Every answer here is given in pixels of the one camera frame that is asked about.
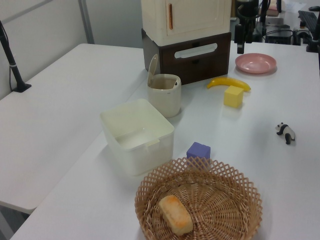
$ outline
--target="panda figurine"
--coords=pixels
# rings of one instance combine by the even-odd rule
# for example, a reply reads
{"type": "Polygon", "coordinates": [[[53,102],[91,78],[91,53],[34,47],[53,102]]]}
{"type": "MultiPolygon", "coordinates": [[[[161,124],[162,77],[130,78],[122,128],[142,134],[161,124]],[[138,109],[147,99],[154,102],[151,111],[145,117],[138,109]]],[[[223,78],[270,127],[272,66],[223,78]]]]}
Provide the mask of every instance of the panda figurine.
{"type": "Polygon", "coordinates": [[[284,134],[286,144],[289,145],[291,143],[291,141],[296,140],[295,132],[287,124],[284,124],[282,122],[279,125],[277,125],[275,127],[275,129],[278,130],[278,132],[276,134],[278,134],[278,135],[284,134]]]}

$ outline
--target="floor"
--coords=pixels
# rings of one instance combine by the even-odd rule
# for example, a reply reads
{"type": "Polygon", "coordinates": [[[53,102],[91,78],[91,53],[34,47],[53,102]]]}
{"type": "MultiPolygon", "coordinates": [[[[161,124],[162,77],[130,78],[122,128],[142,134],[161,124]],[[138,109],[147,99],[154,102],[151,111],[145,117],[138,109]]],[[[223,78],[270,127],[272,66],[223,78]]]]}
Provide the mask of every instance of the floor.
{"type": "Polygon", "coordinates": [[[29,217],[4,206],[0,206],[0,240],[9,240],[29,217]]]}

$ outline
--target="purple cube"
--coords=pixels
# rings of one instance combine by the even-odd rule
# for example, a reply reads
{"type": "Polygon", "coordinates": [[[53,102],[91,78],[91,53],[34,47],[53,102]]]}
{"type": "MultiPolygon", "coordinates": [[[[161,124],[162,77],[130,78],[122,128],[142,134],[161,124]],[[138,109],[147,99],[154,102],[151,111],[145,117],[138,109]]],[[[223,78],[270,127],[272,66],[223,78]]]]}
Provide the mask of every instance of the purple cube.
{"type": "Polygon", "coordinates": [[[196,158],[199,157],[200,159],[202,158],[206,158],[209,159],[210,158],[210,147],[200,144],[198,142],[194,142],[192,144],[192,146],[188,149],[188,151],[186,151],[186,157],[190,158],[196,158]]]}

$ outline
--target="wicker basket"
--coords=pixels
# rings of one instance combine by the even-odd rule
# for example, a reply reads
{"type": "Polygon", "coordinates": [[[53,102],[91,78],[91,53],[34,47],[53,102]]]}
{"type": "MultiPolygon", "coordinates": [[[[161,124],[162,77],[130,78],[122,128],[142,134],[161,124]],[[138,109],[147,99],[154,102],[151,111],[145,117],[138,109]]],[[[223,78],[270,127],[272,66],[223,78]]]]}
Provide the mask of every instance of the wicker basket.
{"type": "Polygon", "coordinates": [[[262,220],[260,194],[248,178],[211,159],[179,158],[148,174],[135,197],[135,212],[148,240],[249,240],[262,220]],[[191,215],[193,231],[175,235],[158,203],[175,195],[191,215]]]}

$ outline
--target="banana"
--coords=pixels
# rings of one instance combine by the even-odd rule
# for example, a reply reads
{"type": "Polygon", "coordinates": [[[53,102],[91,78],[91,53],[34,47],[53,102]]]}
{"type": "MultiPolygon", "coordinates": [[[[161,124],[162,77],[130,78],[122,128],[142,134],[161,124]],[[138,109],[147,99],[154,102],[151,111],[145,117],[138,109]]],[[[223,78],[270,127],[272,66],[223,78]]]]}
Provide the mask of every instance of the banana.
{"type": "Polygon", "coordinates": [[[221,77],[216,77],[214,79],[211,80],[211,82],[206,86],[207,89],[213,87],[213,86],[217,86],[217,85],[228,85],[228,86],[235,86],[238,88],[242,88],[244,91],[250,91],[251,87],[245,83],[244,81],[235,79],[235,78],[231,78],[231,77],[225,77],[225,76],[221,76],[221,77]]]}

